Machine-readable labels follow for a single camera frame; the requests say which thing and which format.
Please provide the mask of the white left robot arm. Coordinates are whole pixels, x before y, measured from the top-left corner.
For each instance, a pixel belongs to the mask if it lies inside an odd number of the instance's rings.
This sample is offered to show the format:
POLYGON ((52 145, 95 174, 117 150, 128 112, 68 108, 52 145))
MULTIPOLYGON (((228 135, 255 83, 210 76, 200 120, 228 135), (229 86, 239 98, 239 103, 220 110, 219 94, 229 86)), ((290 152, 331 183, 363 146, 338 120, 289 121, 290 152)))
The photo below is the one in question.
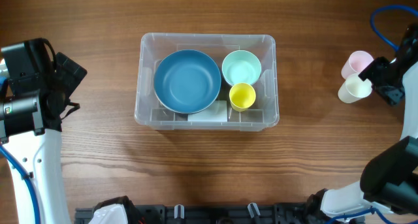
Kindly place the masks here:
POLYGON ((87 70, 45 38, 1 48, 1 155, 20 223, 70 223, 61 170, 62 121, 87 70))

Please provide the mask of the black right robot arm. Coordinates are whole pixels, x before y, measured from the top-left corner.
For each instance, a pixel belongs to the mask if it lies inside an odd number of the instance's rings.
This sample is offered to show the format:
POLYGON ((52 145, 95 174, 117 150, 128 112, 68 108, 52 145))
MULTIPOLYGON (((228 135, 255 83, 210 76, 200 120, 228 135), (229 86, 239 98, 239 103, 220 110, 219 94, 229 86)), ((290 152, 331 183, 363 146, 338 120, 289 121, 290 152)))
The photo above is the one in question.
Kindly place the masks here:
POLYGON ((400 140, 373 158, 358 182, 323 189, 304 205, 305 223, 358 223, 376 214, 417 213, 417 24, 406 29, 394 59, 378 57, 356 75, 387 104, 405 102, 400 140))

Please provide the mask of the yellow plastic cup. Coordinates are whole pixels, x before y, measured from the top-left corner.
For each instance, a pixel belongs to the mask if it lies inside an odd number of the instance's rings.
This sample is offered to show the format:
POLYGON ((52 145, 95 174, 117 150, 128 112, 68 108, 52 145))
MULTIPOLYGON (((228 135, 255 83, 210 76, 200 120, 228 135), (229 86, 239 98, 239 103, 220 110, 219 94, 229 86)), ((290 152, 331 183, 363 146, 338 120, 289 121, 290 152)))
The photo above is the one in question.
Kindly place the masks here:
POLYGON ((256 92, 251 85, 238 83, 230 89, 229 100, 233 110, 243 112, 254 104, 256 92))

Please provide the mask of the mint green small bowl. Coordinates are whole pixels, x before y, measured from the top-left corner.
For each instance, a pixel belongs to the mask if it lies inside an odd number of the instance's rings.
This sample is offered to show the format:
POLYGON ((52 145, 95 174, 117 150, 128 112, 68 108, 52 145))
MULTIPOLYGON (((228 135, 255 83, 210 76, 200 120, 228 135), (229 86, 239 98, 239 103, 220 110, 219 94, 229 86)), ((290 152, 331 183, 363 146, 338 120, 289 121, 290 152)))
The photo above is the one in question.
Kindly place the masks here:
POLYGON ((255 54, 246 50, 236 50, 225 57, 221 71, 230 86, 239 83, 253 85, 258 81, 262 67, 255 54))

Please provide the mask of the dark blue bowl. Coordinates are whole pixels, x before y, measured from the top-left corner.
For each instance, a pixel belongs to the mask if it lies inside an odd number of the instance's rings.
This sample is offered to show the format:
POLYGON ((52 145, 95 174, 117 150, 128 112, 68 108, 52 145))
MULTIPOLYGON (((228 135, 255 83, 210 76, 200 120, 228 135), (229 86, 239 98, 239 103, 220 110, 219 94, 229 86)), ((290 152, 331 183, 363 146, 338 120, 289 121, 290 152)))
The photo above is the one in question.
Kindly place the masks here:
POLYGON ((221 73, 216 62, 198 50, 180 50, 160 62, 153 79, 155 93, 167 87, 221 88, 221 73))

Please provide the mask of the pink plastic cup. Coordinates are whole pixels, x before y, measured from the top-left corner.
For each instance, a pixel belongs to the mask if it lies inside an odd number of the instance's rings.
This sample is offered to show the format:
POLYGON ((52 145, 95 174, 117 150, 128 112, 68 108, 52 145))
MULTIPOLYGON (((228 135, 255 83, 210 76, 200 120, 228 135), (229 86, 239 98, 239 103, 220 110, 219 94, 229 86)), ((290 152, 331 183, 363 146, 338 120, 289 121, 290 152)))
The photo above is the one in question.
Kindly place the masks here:
POLYGON ((362 72, 373 60, 374 58, 368 52, 362 50, 353 52, 341 70, 342 77, 346 79, 352 74, 362 72))

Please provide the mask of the cream plastic cup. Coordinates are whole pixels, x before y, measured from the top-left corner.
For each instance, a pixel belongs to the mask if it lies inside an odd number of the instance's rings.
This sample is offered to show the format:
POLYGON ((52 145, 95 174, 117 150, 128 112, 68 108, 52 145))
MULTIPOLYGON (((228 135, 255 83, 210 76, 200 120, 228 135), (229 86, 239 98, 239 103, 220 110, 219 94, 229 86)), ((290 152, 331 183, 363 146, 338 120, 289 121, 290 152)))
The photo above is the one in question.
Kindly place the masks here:
POLYGON ((343 103, 354 103, 368 97, 372 92, 369 79, 362 80, 358 74, 348 76, 338 91, 338 98, 343 103))

